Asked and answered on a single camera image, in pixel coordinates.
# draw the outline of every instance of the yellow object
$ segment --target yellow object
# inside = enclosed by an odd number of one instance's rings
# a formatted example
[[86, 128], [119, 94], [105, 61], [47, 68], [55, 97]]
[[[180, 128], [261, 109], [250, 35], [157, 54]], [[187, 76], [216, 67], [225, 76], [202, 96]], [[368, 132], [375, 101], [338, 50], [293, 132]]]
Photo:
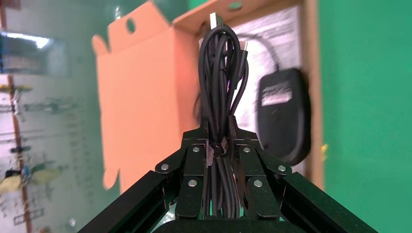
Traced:
[[0, 84], [0, 91], [1, 91], [1, 92], [10, 92], [10, 87], [9, 87], [9, 85]]
[[326, 151], [327, 151], [327, 144], [324, 144], [322, 146], [322, 161], [325, 161], [327, 159]]
[[44, 184], [60, 175], [61, 171], [56, 168], [44, 169], [33, 173], [32, 182], [34, 184]]
[[17, 191], [21, 188], [21, 177], [12, 176], [0, 183], [0, 194]]

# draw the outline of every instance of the usb connector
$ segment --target usb connector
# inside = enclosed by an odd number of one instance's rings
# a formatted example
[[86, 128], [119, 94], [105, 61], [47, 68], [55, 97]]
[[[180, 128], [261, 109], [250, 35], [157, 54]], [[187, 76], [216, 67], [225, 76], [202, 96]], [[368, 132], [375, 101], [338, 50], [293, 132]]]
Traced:
[[247, 41], [239, 41], [240, 43], [240, 50], [247, 51]]

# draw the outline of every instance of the black metal plate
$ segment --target black metal plate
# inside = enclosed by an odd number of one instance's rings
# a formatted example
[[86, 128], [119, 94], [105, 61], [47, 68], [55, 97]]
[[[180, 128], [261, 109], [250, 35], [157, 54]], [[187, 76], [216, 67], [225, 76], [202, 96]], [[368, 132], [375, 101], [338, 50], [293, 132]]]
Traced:
[[305, 233], [300, 228], [277, 221], [256, 220], [175, 220], [154, 233]]

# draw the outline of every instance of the box flap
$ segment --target box flap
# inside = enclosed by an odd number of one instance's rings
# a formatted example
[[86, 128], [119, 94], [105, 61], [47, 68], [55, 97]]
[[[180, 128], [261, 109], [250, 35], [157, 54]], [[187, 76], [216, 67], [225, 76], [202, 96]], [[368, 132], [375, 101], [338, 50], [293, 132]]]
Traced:
[[230, 9], [232, 0], [209, 0], [208, 2], [196, 7], [195, 9], [181, 15], [173, 20], [173, 24], [191, 33], [196, 33], [200, 30], [202, 23], [209, 19], [209, 14], [216, 12], [222, 17], [224, 22], [227, 22], [238, 16], [247, 14], [251, 11], [267, 6], [274, 0], [242, 0], [241, 8]]
[[[128, 30], [133, 24], [135, 31]], [[140, 7], [117, 19], [108, 26], [109, 45], [112, 52], [122, 51], [131, 45], [144, 41], [166, 31], [170, 24], [156, 5], [148, 1]]]

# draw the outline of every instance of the black metal bracket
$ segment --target black metal bracket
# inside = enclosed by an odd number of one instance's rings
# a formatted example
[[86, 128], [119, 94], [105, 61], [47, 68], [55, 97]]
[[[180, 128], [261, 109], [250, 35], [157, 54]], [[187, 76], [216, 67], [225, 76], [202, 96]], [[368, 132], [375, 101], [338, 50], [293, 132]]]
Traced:
[[202, 216], [207, 121], [183, 134], [181, 148], [156, 165], [80, 233], [150, 232], [176, 200], [176, 220], [155, 233], [376, 233], [334, 199], [260, 147], [255, 133], [229, 117], [229, 159], [243, 216]]

